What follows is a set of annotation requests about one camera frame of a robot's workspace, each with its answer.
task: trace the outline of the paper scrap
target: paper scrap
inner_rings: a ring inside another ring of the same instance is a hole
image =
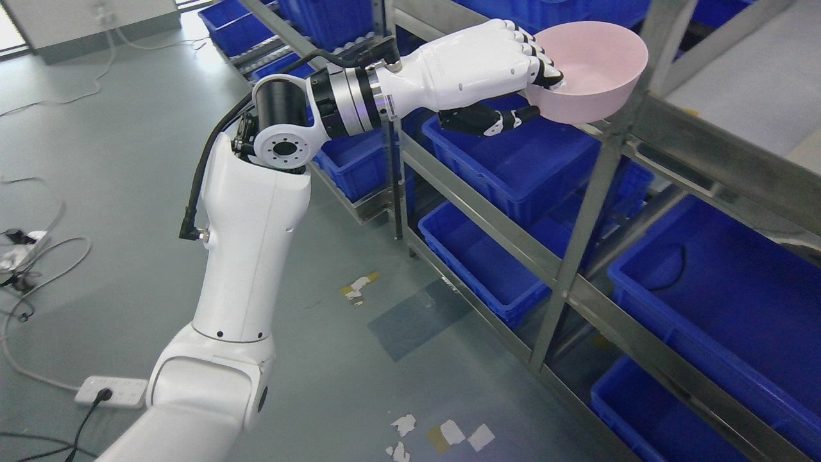
[[[400,417],[391,425],[396,427],[400,437],[405,437],[411,430],[416,428],[416,417],[409,413],[405,417]]]
[[[346,285],[345,287],[339,289],[342,292],[342,295],[348,299],[354,306],[359,306],[365,302],[365,298],[362,297],[362,288],[366,285],[374,282],[379,277],[379,273],[371,273],[366,276],[362,276],[359,279],[355,280],[351,283],[351,285]]]
[[[465,440],[465,433],[462,433],[459,426],[456,425],[456,422],[452,420],[443,423],[440,428],[442,429],[442,435],[445,437],[447,444],[451,446],[457,445]]]
[[[484,423],[473,432],[473,435],[467,439],[471,446],[473,446],[473,450],[479,452],[488,445],[493,439],[496,438],[493,433],[490,431],[487,425]]]
[[[433,448],[440,455],[446,453],[447,450],[451,449],[450,443],[447,442],[445,436],[442,434],[442,427],[440,425],[431,428],[426,434],[426,436],[428,437],[428,441],[430,441],[430,444],[433,445]]]
[[[405,443],[399,441],[393,450],[393,462],[411,462],[411,453],[405,450]]]

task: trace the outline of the white wall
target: white wall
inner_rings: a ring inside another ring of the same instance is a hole
[[[35,49],[96,34],[98,0],[4,0]],[[105,0],[120,26],[174,12],[174,0]]]

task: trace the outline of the white cable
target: white cable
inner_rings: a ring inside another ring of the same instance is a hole
[[[60,247],[61,245],[65,244],[65,243],[70,243],[72,241],[84,241],[86,243],[86,248],[85,248],[85,251],[83,252],[83,255],[80,258],[78,258],[77,261],[75,261],[71,266],[66,268],[63,272],[59,273],[58,275],[55,275],[51,279],[43,282],[42,284],[38,285],[37,287],[31,289],[29,292],[26,292],[26,293],[24,293],[23,295],[21,295],[17,298],[17,302],[14,304],[14,307],[8,313],[8,316],[6,316],[6,319],[3,320],[2,336],[0,336],[0,344],[2,344],[3,356],[6,358],[8,363],[11,365],[11,367],[15,371],[19,372],[20,374],[22,374],[22,375],[24,375],[28,378],[35,379],[36,381],[41,381],[41,382],[49,384],[51,386],[56,386],[57,388],[62,388],[63,390],[78,391],[80,389],[80,387],[78,387],[78,386],[67,385],[67,384],[62,383],[60,381],[56,381],[56,380],[50,379],[48,377],[43,377],[43,376],[41,376],[39,374],[36,374],[34,372],[27,371],[20,364],[18,364],[17,361],[12,357],[11,351],[8,348],[8,337],[9,337],[8,325],[9,325],[9,322],[10,322],[11,318],[13,317],[14,312],[16,311],[17,307],[19,307],[21,305],[21,303],[23,303],[32,293],[37,292],[38,290],[42,289],[46,285],[51,284],[55,280],[58,280],[61,277],[63,277],[69,271],[73,270],[75,267],[77,267],[77,265],[79,265],[83,260],[85,260],[85,258],[89,255],[89,252],[91,252],[91,239],[89,239],[85,236],[80,236],[80,237],[77,237],[77,238],[69,238],[69,239],[66,239],[65,241],[56,243],[56,244],[52,245],[51,247],[43,250],[40,253],[39,256],[42,257],[45,254],[49,253],[50,251],[54,250],[55,248]]]
[[[106,63],[105,70],[103,70],[102,73],[100,73],[98,76],[96,76],[94,78],[94,91],[92,91],[90,93],[86,93],[84,95],[77,96],[76,98],[67,99],[65,101],[52,101],[50,99],[42,99],[40,101],[37,101],[36,103],[28,103],[24,106],[20,106],[19,108],[9,109],[4,113],[0,113],[0,118],[5,117],[5,116],[7,116],[8,114],[11,114],[11,113],[16,113],[16,112],[19,112],[19,111],[22,111],[22,110],[25,110],[25,109],[28,109],[28,108],[33,108],[34,106],[37,106],[39,104],[42,104],[44,106],[57,106],[57,105],[60,105],[60,104],[69,104],[69,103],[74,103],[75,101],[78,101],[78,100],[83,99],[83,98],[88,98],[89,96],[96,95],[97,93],[99,93],[103,89],[103,84],[100,83],[100,79],[102,79],[106,74],[108,74],[109,71],[111,71],[111,65],[114,63],[114,58],[117,57],[117,47],[114,46],[114,40],[111,38],[111,33],[106,30],[105,31],[105,36],[106,36],[106,39],[108,40],[108,49],[111,51],[111,56],[108,58],[108,62]]]
[[[60,219],[62,218],[62,214],[66,211],[66,202],[60,196],[58,196],[57,193],[54,192],[54,190],[51,187],[48,186],[48,183],[42,177],[25,177],[13,180],[0,180],[0,184],[14,184],[16,182],[27,181],[41,182],[43,186],[45,186],[45,188],[48,190],[48,193],[51,194],[54,200],[57,202],[57,216],[55,216],[54,219],[52,219],[51,223],[48,225],[48,227],[44,229],[46,233],[49,233],[52,229],[54,229],[54,227],[57,225],[57,222],[60,221]]]
[[[192,47],[192,48],[196,51],[196,50],[198,50],[198,49],[203,48],[203,47],[204,47],[204,46],[208,43],[208,42],[206,42],[205,40],[207,40],[207,39],[209,38],[209,37],[203,37],[203,38],[201,38],[201,39],[185,39],[185,40],[178,40],[177,42],[174,42],[174,43],[172,43],[172,44],[158,45],[158,46],[156,46],[156,47],[146,47],[146,46],[143,46],[143,45],[138,45],[138,44],[135,44],[134,42],[130,41],[130,40],[126,37],[126,35],[122,33],[122,30],[121,30],[119,27],[114,26],[114,31],[115,31],[115,32],[117,32],[117,35],[120,37],[120,39],[121,39],[121,40],[122,40],[122,41],[123,41],[126,45],[128,45],[128,46],[130,46],[130,47],[132,47],[132,48],[135,48],[135,49],[143,49],[143,50],[166,49],[166,48],[170,48],[170,47],[175,47],[175,46],[177,46],[177,45],[182,45],[182,44],[188,44],[188,43],[190,43],[190,44],[191,44],[191,47]],[[203,43],[202,43],[200,46],[195,47],[195,46],[194,46],[194,44],[195,44],[195,43],[197,43],[197,42],[203,42]]]

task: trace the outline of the blue plastic bin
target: blue plastic bin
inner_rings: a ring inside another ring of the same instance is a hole
[[[516,258],[445,202],[419,222],[428,247],[511,329],[550,294],[550,288]],[[546,247],[564,253],[570,235],[549,218],[528,232]]]
[[[747,461],[627,356],[593,385],[590,398],[590,408],[642,460]]]
[[[251,78],[254,81],[258,81],[259,79],[270,76],[271,74],[279,74],[282,73],[282,69],[286,66],[293,64],[294,62],[299,61],[300,57],[296,53],[289,53],[285,56],[275,59],[272,62],[260,67],[256,71],[251,73]],[[293,71],[289,72],[292,76],[302,77],[305,78],[314,73],[314,69],[308,65],[303,64],[298,68],[294,69]]]
[[[273,37],[273,32],[237,0],[223,0],[197,14],[205,23],[211,40],[229,58],[243,54]]]
[[[335,48],[374,29],[369,0],[280,0],[282,15],[321,48]]]
[[[351,202],[356,202],[388,180],[382,132],[362,133],[331,140],[314,157]]]
[[[609,270],[613,299],[821,460],[821,270],[689,197]]]
[[[222,0],[210,7],[203,8],[197,13],[205,23],[205,28],[208,29],[209,34],[247,14],[248,10],[242,6],[239,0]]]
[[[518,95],[488,103],[496,109],[527,105]],[[599,152],[593,137],[544,118],[489,137],[447,132],[431,118],[422,132],[437,159],[522,226],[587,182]]]
[[[693,20],[719,28],[755,0],[699,0],[693,12]]]
[[[489,18],[514,21],[531,34],[589,18],[591,0],[455,0]]]
[[[630,29],[647,16],[650,2],[651,0],[591,0],[590,20],[612,22]]]

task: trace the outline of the white robotic arm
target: white robotic arm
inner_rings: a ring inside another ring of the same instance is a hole
[[[494,19],[424,44],[394,63],[329,68],[305,80],[265,77],[254,87],[260,128],[254,151],[266,165],[293,169],[331,138],[369,132],[417,108],[458,110],[530,83],[553,90],[562,78],[532,35]],[[314,116],[311,125],[300,112],[305,107]],[[535,118],[539,112],[526,114]],[[478,133],[494,135],[523,122],[504,115],[509,117],[495,113]]]
[[[305,164],[325,141],[374,130],[420,107],[458,112],[529,83],[554,88],[562,74],[552,65],[532,36],[491,20],[400,61],[261,80],[252,92],[257,123],[244,118],[238,139],[221,133],[206,146],[201,196],[208,229],[181,231],[209,250],[194,319],[160,355],[146,391],[148,411],[99,460],[218,462],[239,432],[254,426],[273,370],[282,270],[310,197]],[[485,114],[479,133],[516,127],[524,113]],[[528,113],[536,116],[538,110]],[[186,212],[191,229],[194,210],[195,204]]]

